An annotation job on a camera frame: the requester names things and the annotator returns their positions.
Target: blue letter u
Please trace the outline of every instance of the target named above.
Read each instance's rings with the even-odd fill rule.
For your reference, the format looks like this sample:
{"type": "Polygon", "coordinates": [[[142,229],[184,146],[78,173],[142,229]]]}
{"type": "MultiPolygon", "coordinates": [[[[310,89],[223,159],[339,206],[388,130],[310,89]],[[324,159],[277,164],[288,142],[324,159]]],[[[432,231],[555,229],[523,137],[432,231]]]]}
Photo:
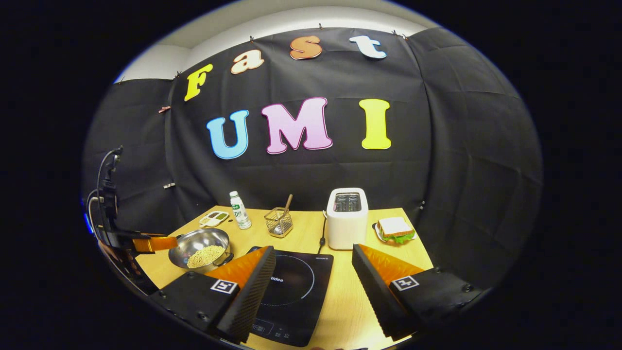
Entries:
{"type": "Polygon", "coordinates": [[[210,130],[211,148],[219,158],[233,159],[246,152],[246,148],[248,147],[248,132],[246,131],[247,116],[247,110],[233,112],[229,116],[229,119],[235,123],[235,133],[238,137],[238,142],[233,147],[229,147],[225,144],[225,134],[223,133],[223,125],[225,124],[224,118],[216,118],[207,123],[207,129],[210,130]]]}

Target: toaster slot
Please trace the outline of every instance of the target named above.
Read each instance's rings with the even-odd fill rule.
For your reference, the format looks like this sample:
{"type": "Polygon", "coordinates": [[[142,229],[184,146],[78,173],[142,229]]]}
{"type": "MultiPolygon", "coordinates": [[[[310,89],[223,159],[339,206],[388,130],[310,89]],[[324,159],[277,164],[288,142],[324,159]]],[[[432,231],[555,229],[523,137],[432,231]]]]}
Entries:
{"type": "Polygon", "coordinates": [[[353,192],[336,194],[333,210],[335,212],[361,211],[361,195],[353,192]]]}

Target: black cable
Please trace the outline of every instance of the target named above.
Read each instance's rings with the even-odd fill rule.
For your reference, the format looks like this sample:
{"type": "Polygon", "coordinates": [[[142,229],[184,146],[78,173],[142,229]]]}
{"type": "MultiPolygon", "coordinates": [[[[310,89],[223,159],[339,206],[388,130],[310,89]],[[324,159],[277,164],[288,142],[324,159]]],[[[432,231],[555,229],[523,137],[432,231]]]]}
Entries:
{"type": "Polygon", "coordinates": [[[97,172],[97,206],[99,207],[100,210],[100,215],[101,215],[101,221],[102,221],[102,229],[104,230],[104,234],[106,234],[106,238],[108,238],[108,243],[110,242],[110,237],[108,237],[108,233],[106,232],[106,224],[103,222],[105,220],[104,216],[104,212],[101,208],[101,201],[100,201],[100,175],[101,175],[101,168],[103,168],[104,163],[106,162],[106,159],[114,153],[114,150],[106,153],[106,156],[104,156],[104,159],[101,160],[101,164],[100,164],[100,170],[97,172]]]}
{"type": "Polygon", "coordinates": [[[320,248],[317,250],[317,253],[320,253],[320,250],[322,250],[322,247],[324,246],[324,243],[326,243],[326,239],[324,238],[324,230],[326,229],[326,217],[324,217],[324,225],[322,226],[322,238],[320,238],[320,248]]]}
{"type": "Polygon", "coordinates": [[[93,194],[96,191],[97,189],[94,189],[91,191],[91,193],[88,194],[88,196],[86,197],[86,206],[84,205],[84,202],[82,202],[82,206],[88,214],[88,223],[90,225],[90,229],[93,231],[93,234],[97,238],[97,234],[95,233],[95,223],[93,222],[93,218],[91,216],[91,197],[93,197],[93,194]]]}

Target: wooden table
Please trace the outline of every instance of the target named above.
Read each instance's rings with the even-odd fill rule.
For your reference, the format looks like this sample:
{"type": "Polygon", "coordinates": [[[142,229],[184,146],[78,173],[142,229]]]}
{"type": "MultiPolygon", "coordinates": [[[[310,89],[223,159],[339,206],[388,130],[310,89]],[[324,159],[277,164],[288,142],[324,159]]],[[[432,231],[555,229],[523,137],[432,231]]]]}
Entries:
{"type": "MultiPolygon", "coordinates": [[[[241,230],[235,222],[231,207],[215,206],[170,235],[187,234],[197,230],[199,219],[213,210],[222,210],[230,215],[217,228],[224,230],[229,235],[231,251],[235,257],[246,254],[253,246],[272,245],[277,250],[300,253],[317,253],[319,248],[322,224],[324,223],[322,212],[291,210],[294,228],[285,237],[278,238],[269,235],[267,231],[264,215],[269,210],[247,209],[253,225],[250,229],[241,230]]],[[[371,228],[371,224],[383,217],[395,216],[401,216],[410,223],[406,213],[401,208],[370,210],[365,245],[408,261],[424,270],[432,268],[432,262],[421,239],[416,238],[402,246],[384,244],[378,239],[371,228]]],[[[310,349],[315,346],[326,350],[338,348],[376,350],[399,343],[399,341],[392,341],[391,338],[385,338],[369,299],[367,299],[363,286],[352,266],[352,251],[331,249],[328,246],[328,234],[326,233],[325,236],[327,243],[322,248],[321,253],[334,256],[333,270],[324,305],[309,345],[305,348],[297,348],[270,341],[255,334],[250,334],[248,342],[243,343],[243,345],[260,350],[310,349]]],[[[139,255],[136,257],[136,261],[158,288],[165,287],[185,273],[184,269],[176,267],[169,261],[168,250],[161,250],[155,254],[139,255]]]]}

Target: plate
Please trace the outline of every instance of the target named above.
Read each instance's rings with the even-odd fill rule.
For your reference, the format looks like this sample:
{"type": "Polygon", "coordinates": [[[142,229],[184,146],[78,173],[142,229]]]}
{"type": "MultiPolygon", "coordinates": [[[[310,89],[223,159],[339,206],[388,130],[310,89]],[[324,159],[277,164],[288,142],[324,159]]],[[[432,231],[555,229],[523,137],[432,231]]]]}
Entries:
{"type": "MultiPolygon", "coordinates": [[[[378,239],[385,244],[393,244],[393,245],[401,245],[398,244],[397,242],[395,242],[394,240],[384,240],[382,239],[382,237],[380,236],[380,230],[378,229],[378,225],[376,225],[377,222],[374,222],[373,224],[371,224],[371,228],[374,229],[374,231],[376,232],[376,236],[378,237],[378,239]]],[[[412,236],[411,240],[414,240],[415,238],[417,238],[417,232],[415,232],[415,235],[412,236]]]]}
{"type": "Polygon", "coordinates": [[[216,227],[229,217],[229,213],[220,210],[214,210],[198,221],[199,228],[216,227]]]}

